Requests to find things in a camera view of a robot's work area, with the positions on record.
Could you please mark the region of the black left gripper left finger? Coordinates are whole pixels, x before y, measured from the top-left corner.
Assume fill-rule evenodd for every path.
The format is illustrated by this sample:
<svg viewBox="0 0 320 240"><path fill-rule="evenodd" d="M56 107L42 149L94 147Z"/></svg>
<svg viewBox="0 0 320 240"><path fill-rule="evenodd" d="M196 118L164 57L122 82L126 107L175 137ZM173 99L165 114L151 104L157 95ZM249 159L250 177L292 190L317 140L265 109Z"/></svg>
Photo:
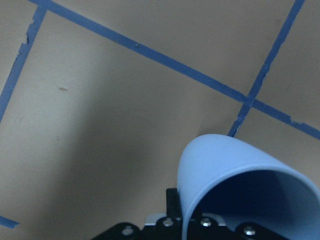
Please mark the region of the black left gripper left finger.
<svg viewBox="0 0 320 240"><path fill-rule="evenodd" d="M181 240L182 225L183 217L178 190L168 188L166 190L166 213L156 222L155 239Z"/></svg>

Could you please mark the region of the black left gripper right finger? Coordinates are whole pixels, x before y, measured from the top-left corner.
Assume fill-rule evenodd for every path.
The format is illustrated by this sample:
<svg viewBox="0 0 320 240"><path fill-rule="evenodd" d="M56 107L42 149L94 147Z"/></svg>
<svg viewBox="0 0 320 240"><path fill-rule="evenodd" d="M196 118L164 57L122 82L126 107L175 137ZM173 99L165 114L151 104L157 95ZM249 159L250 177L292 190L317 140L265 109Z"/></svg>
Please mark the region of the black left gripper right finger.
<svg viewBox="0 0 320 240"><path fill-rule="evenodd" d="M222 216L197 208L190 219L191 240L227 240L230 231Z"/></svg>

